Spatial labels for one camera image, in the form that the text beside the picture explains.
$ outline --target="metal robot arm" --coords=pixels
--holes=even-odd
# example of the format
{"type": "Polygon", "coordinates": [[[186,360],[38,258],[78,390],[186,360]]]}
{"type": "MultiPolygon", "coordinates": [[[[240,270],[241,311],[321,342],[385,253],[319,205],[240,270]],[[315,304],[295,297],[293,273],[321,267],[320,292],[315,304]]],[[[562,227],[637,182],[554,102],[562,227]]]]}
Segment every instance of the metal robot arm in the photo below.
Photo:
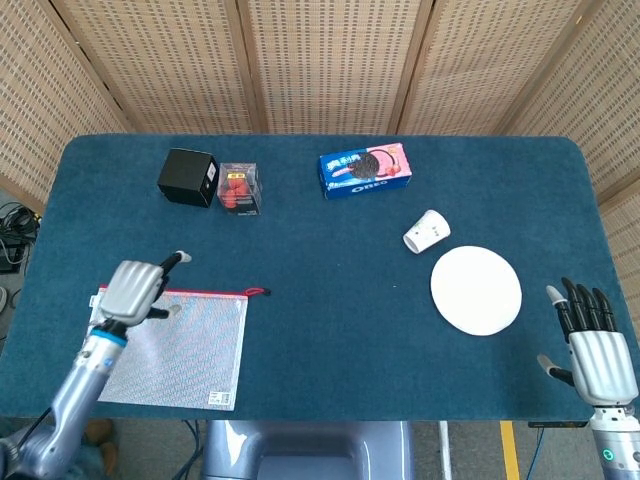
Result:
{"type": "Polygon", "coordinates": [[[640,480],[640,423],[631,402],[638,396],[629,347],[617,331],[607,297],[562,279],[569,300],[547,287],[565,341],[572,372],[545,355],[538,362],[547,374],[572,387],[595,413],[589,426],[606,480],[640,480]]]}
{"type": "Polygon", "coordinates": [[[0,479],[21,473],[52,480],[63,476],[80,447],[89,415],[122,350],[127,329],[147,318],[167,318],[167,310],[151,305],[164,291],[169,271],[191,257],[177,251],[160,266],[124,261],[115,271],[100,302],[106,320],[89,333],[50,409],[55,426],[23,429],[0,439],[0,479]]]}

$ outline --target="black cube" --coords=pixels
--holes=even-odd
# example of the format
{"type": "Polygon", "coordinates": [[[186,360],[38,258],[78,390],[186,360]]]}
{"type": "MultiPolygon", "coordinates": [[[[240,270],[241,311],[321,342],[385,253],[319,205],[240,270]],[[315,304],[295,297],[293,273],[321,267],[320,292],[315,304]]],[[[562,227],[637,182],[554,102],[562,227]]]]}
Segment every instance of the black cube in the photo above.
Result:
{"type": "Polygon", "coordinates": [[[168,200],[208,207],[218,185],[218,164],[209,153],[171,149],[158,187],[168,200]]]}

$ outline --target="oreo box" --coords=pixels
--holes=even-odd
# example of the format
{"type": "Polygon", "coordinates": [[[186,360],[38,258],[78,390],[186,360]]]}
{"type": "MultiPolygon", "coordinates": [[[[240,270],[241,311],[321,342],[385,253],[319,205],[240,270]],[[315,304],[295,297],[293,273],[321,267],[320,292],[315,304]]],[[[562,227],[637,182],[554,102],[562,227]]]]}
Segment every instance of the oreo box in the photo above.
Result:
{"type": "Polygon", "coordinates": [[[405,187],[411,179],[401,143],[322,155],[318,171],[325,198],[405,187]]]}

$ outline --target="red zipper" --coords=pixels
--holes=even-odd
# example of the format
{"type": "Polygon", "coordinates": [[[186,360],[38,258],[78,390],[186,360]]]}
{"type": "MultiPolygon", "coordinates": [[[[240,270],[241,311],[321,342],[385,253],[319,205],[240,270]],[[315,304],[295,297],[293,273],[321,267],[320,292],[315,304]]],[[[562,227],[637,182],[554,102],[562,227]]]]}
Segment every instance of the red zipper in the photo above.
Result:
{"type": "MultiPolygon", "coordinates": [[[[107,288],[108,285],[100,285],[100,288],[107,288]]],[[[241,296],[241,297],[254,297],[256,295],[271,295],[271,290],[262,287],[249,287],[242,292],[221,292],[217,290],[189,290],[185,288],[168,288],[165,290],[168,293],[201,293],[203,295],[229,295],[229,296],[241,296]]]]}

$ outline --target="black cable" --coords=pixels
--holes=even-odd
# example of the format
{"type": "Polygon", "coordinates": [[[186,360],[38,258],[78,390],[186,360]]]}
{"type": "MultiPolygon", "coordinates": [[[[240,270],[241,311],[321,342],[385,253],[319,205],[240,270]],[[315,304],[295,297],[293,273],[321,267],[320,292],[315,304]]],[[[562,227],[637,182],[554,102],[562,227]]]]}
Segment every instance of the black cable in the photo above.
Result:
{"type": "MultiPolygon", "coordinates": [[[[195,421],[195,423],[196,423],[196,437],[198,438],[198,442],[199,442],[200,441],[200,425],[198,424],[197,420],[195,421]]],[[[194,454],[191,456],[191,459],[189,460],[189,467],[185,472],[184,480],[189,480],[189,473],[191,472],[191,467],[193,467],[193,464],[201,454],[202,454],[202,447],[194,451],[194,454]]]]}
{"type": "Polygon", "coordinates": [[[0,225],[0,235],[7,236],[7,237],[13,237],[14,239],[33,240],[33,238],[29,236],[30,234],[20,233],[20,232],[17,232],[16,230],[14,230],[12,228],[7,228],[7,227],[4,227],[2,225],[0,225]]]}
{"type": "Polygon", "coordinates": [[[538,429],[538,438],[536,440],[536,450],[533,453],[533,459],[531,460],[531,465],[529,465],[529,471],[527,472],[526,480],[531,480],[533,478],[533,472],[535,472],[536,464],[538,463],[538,457],[540,455],[540,447],[542,446],[543,440],[544,440],[544,427],[538,429]]]}
{"type": "Polygon", "coordinates": [[[22,268],[22,275],[27,274],[27,267],[29,266],[29,260],[31,259],[31,244],[27,243],[27,260],[24,262],[24,267],[22,268]]]}
{"type": "Polygon", "coordinates": [[[182,420],[182,422],[187,427],[189,427],[189,430],[191,431],[191,435],[193,435],[193,440],[195,442],[195,448],[193,450],[193,454],[191,455],[191,458],[189,458],[189,460],[187,460],[184,463],[184,465],[182,465],[180,470],[178,470],[178,473],[176,473],[171,480],[183,480],[183,479],[187,480],[187,478],[189,476],[189,471],[191,470],[191,467],[193,466],[195,461],[198,459],[198,457],[200,457],[200,455],[202,455],[202,453],[204,451],[204,449],[202,447],[200,447],[200,426],[198,425],[198,421],[196,420],[196,428],[195,429],[191,425],[191,422],[189,422],[188,420],[182,420]]]}
{"type": "Polygon", "coordinates": [[[16,290],[15,292],[13,292],[11,294],[11,297],[9,297],[9,307],[10,308],[12,308],[14,310],[16,309],[16,304],[15,304],[14,300],[16,298],[16,295],[19,294],[21,291],[22,291],[22,289],[19,288],[18,290],[16,290]]]}
{"type": "Polygon", "coordinates": [[[6,262],[9,265],[21,265],[23,264],[26,260],[27,257],[25,256],[24,252],[22,253],[22,257],[20,258],[20,260],[15,261],[13,260],[10,256],[9,256],[9,250],[10,249],[19,249],[22,245],[9,245],[7,246],[7,244],[5,243],[5,241],[2,239],[2,237],[0,237],[0,248],[2,248],[2,252],[4,253],[4,257],[6,259],[6,262]]]}
{"type": "Polygon", "coordinates": [[[0,210],[4,209],[4,207],[7,207],[9,205],[18,205],[19,207],[22,207],[23,205],[20,202],[7,202],[4,205],[0,206],[0,210]]]}
{"type": "Polygon", "coordinates": [[[17,206],[9,210],[7,214],[2,218],[2,222],[0,222],[0,227],[2,227],[5,230],[15,231],[16,233],[21,235],[24,235],[24,234],[30,235],[32,233],[35,233],[39,226],[35,213],[33,213],[33,211],[31,211],[30,209],[28,209],[27,207],[25,207],[24,205],[18,202],[5,203],[2,207],[0,207],[0,210],[9,204],[16,204],[17,206]],[[11,215],[20,210],[24,210],[25,215],[28,215],[27,223],[25,223],[24,225],[19,224],[15,226],[9,226],[7,223],[8,221],[11,220],[11,215]]]}
{"type": "Polygon", "coordinates": [[[33,424],[29,427],[29,430],[27,430],[27,432],[22,436],[22,438],[18,442],[18,445],[16,446],[17,450],[20,450],[20,448],[22,448],[22,445],[24,445],[24,442],[26,442],[27,438],[29,438],[29,435],[31,435],[33,431],[36,429],[36,427],[42,423],[42,420],[47,418],[47,415],[49,415],[49,413],[51,413],[51,407],[47,408],[42,413],[42,415],[40,415],[38,419],[35,422],[33,422],[33,424]]]}

